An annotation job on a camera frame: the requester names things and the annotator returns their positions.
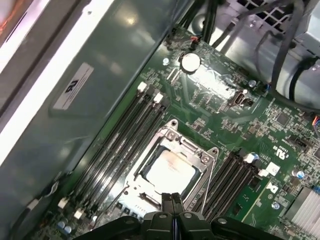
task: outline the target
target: capacitor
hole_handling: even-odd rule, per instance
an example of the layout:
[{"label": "capacitor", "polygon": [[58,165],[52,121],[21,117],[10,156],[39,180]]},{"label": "capacitor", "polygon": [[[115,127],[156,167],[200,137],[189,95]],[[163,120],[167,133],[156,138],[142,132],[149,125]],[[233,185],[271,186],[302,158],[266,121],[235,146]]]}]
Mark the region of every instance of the capacitor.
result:
[{"label": "capacitor", "polygon": [[248,86],[250,88],[254,88],[256,85],[257,85],[257,81],[255,81],[255,80],[248,81]]},{"label": "capacitor", "polygon": [[181,69],[187,74],[195,73],[201,65],[201,58],[191,52],[184,55],[181,59]]},{"label": "capacitor", "polygon": [[58,226],[59,228],[61,228],[61,229],[64,229],[65,226],[66,226],[66,223],[65,223],[64,221],[59,221],[58,224],[57,224],[57,226]]},{"label": "capacitor", "polygon": [[320,186],[314,186],[314,187],[313,187],[313,191],[314,191],[316,194],[320,194]]},{"label": "capacitor", "polygon": [[274,210],[278,210],[280,208],[280,204],[277,202],[277,201],[274,201],[272,204],[271,204],[271,207],[274,209]]},{"label": "capacitor", "polygon": [[294,169],[292,170],[292,176],[298,178],[298,179],[303,179],[305,177],[305,173],[301,170],[297,170],[297,169]]},{"label": "capacitor", "polygon": [[73,229],[75,229],[75,224],[73,222],[71,222],[70,224],[68,224],[68,226],[65,226],[64,227],[64,231],[67,233],[67,234],[70,234],[72,232]]},{"label": "capacitor", "polygon": [[258,159],[259,159],[259,155],[256,154],[255,152],[251,152],[243,157],[243,161],[248,164],[251,164],[253,161]]}]

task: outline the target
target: integrated circuit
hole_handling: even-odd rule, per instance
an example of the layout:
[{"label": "integrated circuit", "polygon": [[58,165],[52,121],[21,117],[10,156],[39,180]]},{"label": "integrated circuit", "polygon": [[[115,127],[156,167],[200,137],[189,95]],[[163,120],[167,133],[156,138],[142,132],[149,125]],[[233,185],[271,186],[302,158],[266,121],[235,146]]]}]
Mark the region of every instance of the integrated circuit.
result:
[{"label": "integrated circuit", "polygon": [[320,159],[320,147],[314,152],[314,156]]},{"label": "integrated circuit", "polygon": [[232,214],[237,216],[241,209],[242,206],[239,203],[236,203],[236,205],[232,209]]},{"label": "integrated circuit", "polygon": [[287,123],[289,122],[290,120],[290,116],[287,115],[286,113],[280,113],[279,116],[277,117],[276,121],[277,123],[279,123],[280,125],[282,126],[285,126],[287,125]]}]

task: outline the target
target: screw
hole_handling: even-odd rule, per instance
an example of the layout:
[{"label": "screw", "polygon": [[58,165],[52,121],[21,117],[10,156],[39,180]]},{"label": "screw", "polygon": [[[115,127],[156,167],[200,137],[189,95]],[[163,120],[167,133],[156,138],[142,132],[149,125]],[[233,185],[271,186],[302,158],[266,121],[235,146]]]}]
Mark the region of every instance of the screw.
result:
[{"label": "screw", "polygon": [[176,137],[176,135],[172,131],[168,132],[166,136],[169,140],[173,140]]},{"label": "screw", "polygon": [[218,219],[218,223],[220,224],[227,224],[227,220],[223,219],[223,218],[219,218]]},{"label": "screw", "polygon": [[209,158],[207,155],[202,155],[201,160],[202,160],[204,163],[208,163],[209,160],[210,160],[210,158]]},{"label": "screw", "polygon": [[250,80],[250,81],[248,82],[248,86],[249,86],[250,88],[254,88],[256,85],[257,85],[257,82],[256,82],[255,80]]},{"label": "screw", "polygon": [[170,61],[169,61],[169,58],[166,57],[166,58],[163,59],[162,64],[163,64],[164,66],[167,66],[167,65],[169,64],[169,62],[170,62]]},{"label": "screw", "polygon": [[185,214],[183,214],[183,216],[184,216],[186,219],[192,218],[192,214],[191,214],[191,213],[188,213],[188,212],[186,212]]},{"label": "screw", "polygon": [[253,20],[253,21],[250,23],[249,27],[250,27],[250,28],[253,28],[253,27],[256,25],[256,23],[257,23],[257,22],[256,22],[255,20]]},{"label": "screw", "polygon": [[272,204],[271,204],[271,207],[274,209],[274,210],[278,210],[280,208],[280,204],[277,202],[277,201],[274,201]]}]

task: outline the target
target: cable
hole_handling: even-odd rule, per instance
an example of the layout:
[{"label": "cable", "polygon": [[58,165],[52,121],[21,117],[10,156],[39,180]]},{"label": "cable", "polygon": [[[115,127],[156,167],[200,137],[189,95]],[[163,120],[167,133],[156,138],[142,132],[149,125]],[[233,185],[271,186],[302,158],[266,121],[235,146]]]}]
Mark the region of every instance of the cable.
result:
[{"label": "cable", "polygon": [[265,41],[268,39],[269,36],[276,37],[276,35],[272,31],[270,30],[266,31],[254,49],[254,57],[253,57],[254,65],[260,79],[262,79],[262,73],[261,73],[260,63],[259,63],[259,51],[261,46],[265,43]]},{"label": "cable", "polygon": [[281,73],[281,69],[283,67],[283,64],[285,62],[287,53],[290,48],[290,43],[292,39],[295,36],[296,30],[298,29],[299,23],[301,21],[301,18],[304,14],[305,4],[302,0],[295,0],[293,4],[293,13],[291,16],[290,26],[287,28],[284,38],[282,41],[282,44],[280,46],[279,52],[275,58],[273,70],[272,70],[272,76],[271,76],[271,88],[270,92],[273,95],[274,98],[278,99],[279,101],[283,102],[286,105],[289,105],[293,108],[301,109],[305,112],[314,112],[316,114],[320,114],[320,109],[308,107],[300,103],[296,103],[285,96],[281,95],[277,90],[277,83],[279,80],[279,76]]},{"label": "cable", "polygon": [[217,48],[226,39],[226,37],[232,32],[235,26],[236,25],[233,22],[231,22],[223,31],[221,36],[217,40],[215,40],[215,42],[211,46],[213,48]]},{"label": "cable", "polygon": [[187,29],[204,3],[205,0],[195,0],[188,11],[185,13],[185,15],[182,17],[178,25],[183,26],[185,29]]},{"label": "cable", "polygon": [[72,172],[67,172],[63,176],[61,176],[59,179],[55,179],[51,184],[49,184],[47,187],[45,187],[41,194],[33,199],[27,206],[26,208],[20,213],[18,216],[17,220],[14,222],[12,225],[9,234],[8,234],[8,239],[9,240],[16,240],[17,239],[17,234],[19,232],[19,228],[21,224],[24,222],[26,217],[29,215],[29,213],[39,204],[41,199],[43,198],[48,198],[51,195],[53,195],[57,190],[59,184],[63,184],[63,182],[71,175]]},{"label": "cable", "polygon": [[210,42],[211,35],[215,28],[218,5],[218,0],[209,0],[208,2],[202,29],[202,39],[206,43]]},{"label": "cable", "polygon": [[310,69],[312,66],[314,66],[317,62],[318,58],[317,57],[307,57],[303,59],[301,62],[299,62],[297,69],[292,76],[290,86],[289,86],[289,99],[294,101],[295,100],[295,90],[296,90],[296,85],[297,82],[300,78],[300,75]]},{"label": "cable", "polygon": [[12,225],[12,228],[10,229],[9,236],[8,236],[9,240],[17,239],[17,234],[19,232],[19,228],[21,224],[24,222],[24,220],[29,215],[29,213],[38,205],[41,199],[42,198],[32,200],[28,204],[28,206],[20,213],[17,220],[14,222],[14,224]]},{"label": "cable", "polygon": [[172,8],[172,11],[170,13],[170,25],[169,25],[169,29],[168,29],[168,36],[167,36],[167,42],[170,43],[171,40],[174,37],[174,33],[173,33],[173,29],[175,26],[175,15],[178,9],[178,5],[179,5],[179,0],[175,0],[174,1],[174,6]]},{"label": "cable", "polygon": [[[249,11],[245,11],[243,13],[241,13],[237,19],[239,20],[238,24],[236,25],[236,28],[238,29],[238,31],[235,31],[233,34],[231,34],[230,38],[228,39],[227,43],[223,46],[221,52],[227,52],[228,49],[230,48],[230,46],[233,44],[236,36],[238,35],[239,31],[241,30],[241,28],[245,25],[245,19],[251,15],[256,15],[265,11],[269,11],[272,10],[274,8],[278,8],[281,6],[285,6],[285,5],[289,5],[292,4],[294,0],[276,0],[274,2],[268,3],[266,5],[262,5],[262,6],[258,6],[256,8],[253,8]],[[222,43],[222,41],[233,31],[235,27],[234,23],[230,23],[227,26],[227,29],[225,30],[226,33],[222,33],[223,35],[221,35],[218,39],[219,41],[217,43],[214,43],[214,47],[216,48],[220,43]]]}]

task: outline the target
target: blue capacitor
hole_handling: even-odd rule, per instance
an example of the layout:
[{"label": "blue capacitor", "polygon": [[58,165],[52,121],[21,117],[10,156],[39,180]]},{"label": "blue capacitor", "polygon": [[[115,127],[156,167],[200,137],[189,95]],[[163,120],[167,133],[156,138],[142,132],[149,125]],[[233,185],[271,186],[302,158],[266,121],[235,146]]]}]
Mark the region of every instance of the blue capacitor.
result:
[{"label": "blue capacitor", "polygon": [[320,194],[320,186],[314,186],[314,187],[313,187],[313,191],[314,191],[316,194]]}]

